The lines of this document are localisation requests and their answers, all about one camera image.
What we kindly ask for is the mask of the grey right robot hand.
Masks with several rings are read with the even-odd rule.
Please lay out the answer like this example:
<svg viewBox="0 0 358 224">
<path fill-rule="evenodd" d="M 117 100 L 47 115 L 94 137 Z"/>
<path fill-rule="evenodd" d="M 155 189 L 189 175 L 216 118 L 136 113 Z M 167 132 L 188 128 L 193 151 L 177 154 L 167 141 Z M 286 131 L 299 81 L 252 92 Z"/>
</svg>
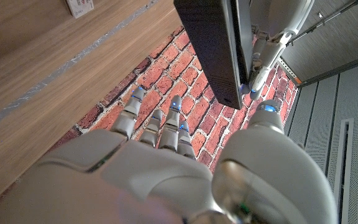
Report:
<svg viewBox="0 0 358 224">
<path fill-rule="evenodd" d="M 337 223 L 329 182 L 284 133 L 276 101 L 261 102 L 214 170 L 196 160 L 175 96 L 131 138 L 144 91 L 111 129 L 44 155 L 0 202 L 0 223 Z"/>
</svg>

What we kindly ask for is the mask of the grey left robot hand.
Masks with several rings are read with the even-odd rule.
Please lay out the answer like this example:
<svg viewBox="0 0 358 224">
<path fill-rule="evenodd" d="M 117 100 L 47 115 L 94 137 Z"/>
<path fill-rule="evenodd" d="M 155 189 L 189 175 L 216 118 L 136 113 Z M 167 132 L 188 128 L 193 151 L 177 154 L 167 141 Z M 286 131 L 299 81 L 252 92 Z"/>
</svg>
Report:
<svg viewBox="0 0 358 224">
<path fill-rule="evenodd" d="M 248 84 L 251 100 L 257 100 L 266 79 L 297 35 L 313 7 L 314 0 L 261 0 L 250 2 L 250 21 L 256 36 Z"/>
</svg>

